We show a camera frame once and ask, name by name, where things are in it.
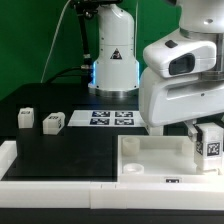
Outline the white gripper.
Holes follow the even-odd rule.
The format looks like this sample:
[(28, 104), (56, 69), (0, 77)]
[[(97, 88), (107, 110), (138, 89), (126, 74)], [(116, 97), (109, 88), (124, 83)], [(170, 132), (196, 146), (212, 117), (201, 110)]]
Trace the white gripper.
[(139, 85), (139, 112), (151, 127), (185, 121), (188, 137), (197, 140), (195, 119), (224, 112), (224, 81), (204, 81), (198, 74), (164, 79), (146, 68)]

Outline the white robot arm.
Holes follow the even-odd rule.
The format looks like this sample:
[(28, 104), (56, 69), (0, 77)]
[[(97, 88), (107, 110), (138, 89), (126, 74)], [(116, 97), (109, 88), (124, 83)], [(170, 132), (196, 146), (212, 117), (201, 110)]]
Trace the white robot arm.
[(166, 1), (181, 8), (179, 27), (145, 47), (144, 71), (134, 55), (133, 18), (110, 1), (97, 7), (99, 56), (89, 90), (108, 97), (138, 91), (150, 133), (224, 112), (224, 0)]

